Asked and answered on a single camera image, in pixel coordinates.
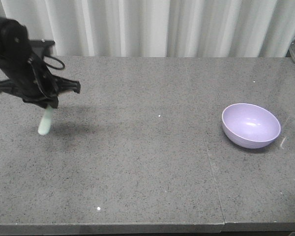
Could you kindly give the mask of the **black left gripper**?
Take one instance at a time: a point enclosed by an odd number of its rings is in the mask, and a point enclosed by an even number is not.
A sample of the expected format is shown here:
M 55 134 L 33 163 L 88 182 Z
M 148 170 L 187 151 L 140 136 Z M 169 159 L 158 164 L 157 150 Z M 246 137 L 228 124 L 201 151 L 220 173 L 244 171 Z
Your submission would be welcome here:
M 25 103 L 50 106 L 57 109 L 58 96 L 61 93 L 73 91 L 80 93 L 81 85 L 53 75 L 48 69 L 49 64 L 36 55 L 32 55 L 25 62 L 0 59 L 0 69 L 8 77 L 0 81 L 0 93 L 10 94 L 22 99 Z

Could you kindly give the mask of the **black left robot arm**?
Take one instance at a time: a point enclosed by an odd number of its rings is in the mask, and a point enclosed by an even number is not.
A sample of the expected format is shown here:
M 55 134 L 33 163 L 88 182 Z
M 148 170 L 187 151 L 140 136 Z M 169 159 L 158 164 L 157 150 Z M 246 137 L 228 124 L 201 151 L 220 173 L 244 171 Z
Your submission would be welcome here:
M 0 93 L 19 97 L 25 103 L 56 109 L 61 93 L 80 93 L 81 85 L 53 75 L 51 58 L 53 40 L 30 40 L 28 30 L 18 21 L 0 17 L 0 69 L 7 80 L 0 81 Z

